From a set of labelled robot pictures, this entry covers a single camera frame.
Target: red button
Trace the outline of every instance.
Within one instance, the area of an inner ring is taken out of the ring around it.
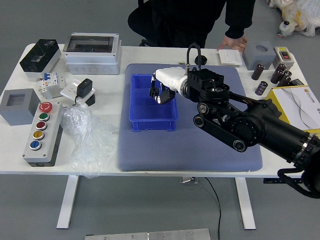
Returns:
[[[44,121],[40,121],[35,126],[38,130],[45,130],[47,128],[47,124]]]
[[[43,113],[49,113],[52,110],[52,103],[48,101],[41,103],[39,110]]]

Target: gray floor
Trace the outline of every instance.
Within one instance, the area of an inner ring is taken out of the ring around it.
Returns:
[[[26,45],[38,39],[56,39],[62,44],[72,32],[88,32],[119,33],[125,46],[137,46],[141,40],[127,25],[136,0],[0,0],[0,4],[1,92]],[[253,25],[245,34],[249,41],[288,47],[320,99],[320,34],[278,38],[281,21],[278,10],[270,9],[265,0],[256,0]],[[217,48],[226,29],[222,17],[206,47]],[[221,202],[222,240],[319,239],[319,200],[283,184],[248,179],[257,230],[244,230],[234,180],[210,180]],[[0,175],[0,239],[81,240],[89,234],[200,228],[209,228],[211,239],[217,239],[217,201],[203,178],[197,185],[181,185],[177,177],[81,177],[70,228],[56,229],[66,182],[66,176]]]

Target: metal plate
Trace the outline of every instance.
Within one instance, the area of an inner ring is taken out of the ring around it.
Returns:
[[[112,235],[87,235],[85,240],[210,240],[210,232],[208,228],[204,228]]]

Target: table leg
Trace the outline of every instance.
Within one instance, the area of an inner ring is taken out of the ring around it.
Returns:
[[[64,197],[62,201],[62,206],[60,210],[60,215],[58,223],[56,225],[57,229],[68,229],[72,208],[74,206],[75,195],[77,191],[79,176],[70,175],[66,183]]]
[[[244,229],[256,229],[245,177],[235,178]]]

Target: blue cushion mat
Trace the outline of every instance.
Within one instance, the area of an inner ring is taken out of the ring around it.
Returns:
[[[178,121],[176,131],[142,130],[132,132],[129,121],[130,84],[132,74],[152,74],[157,69],[177,67],[168,64],[130,64],[125,72],[125,86],[118,143],[118,166],[122,171],[217,171],[246,172],[262,168],[260,146],[240,153],[203,130],[193,118],[197,103],[176,95]],[[236,94],[245,95],[234,67],[205,66],[224,75],[224,83]]]

